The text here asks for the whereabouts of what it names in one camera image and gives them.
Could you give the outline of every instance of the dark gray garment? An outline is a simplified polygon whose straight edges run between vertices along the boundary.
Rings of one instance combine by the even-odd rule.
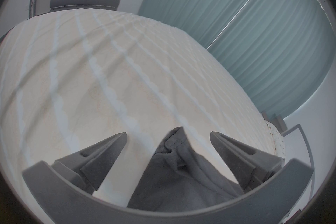
[[[244,192],[190,146],[183,127],[162,140],[143,173],[129,208],[182,212],[232,200]]]

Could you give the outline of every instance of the mattress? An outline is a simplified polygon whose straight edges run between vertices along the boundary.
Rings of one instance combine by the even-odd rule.
[[[93,195],[126,206],[156,147],[183,126],[193,149],[237,182],[211,131],[275,154],[252,101],[184,31],[133,14],[78,9],[33,17],[0,46],[0,162],[28,207],[52,223],[21,172],[127,132]]]

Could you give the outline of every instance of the bed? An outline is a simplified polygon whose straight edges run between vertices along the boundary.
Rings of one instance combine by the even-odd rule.
[[[52,223],[21,172],[127,132],[93,195],[126,206],[157,145],[183,126],[193,149],[237,182],[211,131],[277,154],[252,101],[184,31],[133,14],[66,10],[33,17],[0,46],[0,162],[27,206]]]

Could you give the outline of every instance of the gray cloth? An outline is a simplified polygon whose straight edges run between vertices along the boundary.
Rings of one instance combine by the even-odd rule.
[[[244,192],[190,146],[183,127],[162,140],[143,173],[129,208],[182,212],[232,200]]]

